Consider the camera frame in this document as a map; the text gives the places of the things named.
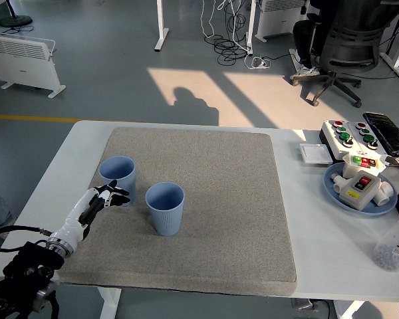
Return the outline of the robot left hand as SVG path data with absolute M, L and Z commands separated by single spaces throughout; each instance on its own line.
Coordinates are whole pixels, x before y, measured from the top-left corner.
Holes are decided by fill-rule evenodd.
M 130 202 L 129 192 L 117 186 L 117 181 L 86 191 L 65 219 L 64 225 L 47 240 L 49 249 L 63 250 L 69 256 L 83 241 L 96 215 L 104 208 L 122 206 Z

